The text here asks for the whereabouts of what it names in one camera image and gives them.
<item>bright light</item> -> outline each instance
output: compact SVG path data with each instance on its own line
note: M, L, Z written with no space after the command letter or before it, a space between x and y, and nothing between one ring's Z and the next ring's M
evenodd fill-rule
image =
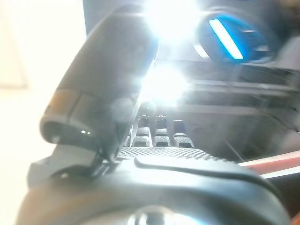
M169 66L152 68L140 93L141 101L157 101L173 105L187 88L183 75Z
M232 55L232 57L235 60L242 60L242 54L240 53L238 47L236 46L233 39L230 37L223 24L218 19L210 20L209 23L214 32L216 33L217 37L220 39L220 41L227 49L227 51Z
M146 15L152 31L163 41L190 37L199 22L195 0L148 0Z

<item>circular lens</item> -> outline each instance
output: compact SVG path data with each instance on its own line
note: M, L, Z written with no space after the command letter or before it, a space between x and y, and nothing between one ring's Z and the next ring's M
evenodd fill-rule
M274 54L266 36L272 32L256 24L254 19L214 13L203 20L196 39L211 60L265 62Z

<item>blue led strip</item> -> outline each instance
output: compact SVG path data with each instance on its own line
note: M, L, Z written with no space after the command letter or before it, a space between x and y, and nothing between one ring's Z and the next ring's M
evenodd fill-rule
M239 51L239 48L236 46L235 42L223 26L223 24L218 20L209 20L211 28L216 33L217 37L220 39L224 47L227 49L227 51L231 54L231 56L235 60L242 60L243 56Z

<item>lens flare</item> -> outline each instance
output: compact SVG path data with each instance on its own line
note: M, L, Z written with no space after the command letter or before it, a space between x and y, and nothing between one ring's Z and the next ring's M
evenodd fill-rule
M140 93L142 102L174 104L187 88L183 75L170 66L152 68Z
M190 37L199 21L195 0L149 0L146 15L152 31L163 41Z

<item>white wall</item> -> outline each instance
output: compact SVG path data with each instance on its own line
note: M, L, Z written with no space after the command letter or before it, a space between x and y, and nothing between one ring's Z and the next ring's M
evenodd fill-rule
M2 3L15 57L29 84L27 90L0 90L0 224L12 225L27 191L30 162L49 155L54 147L39 134L40 116L86 35L81 0Z

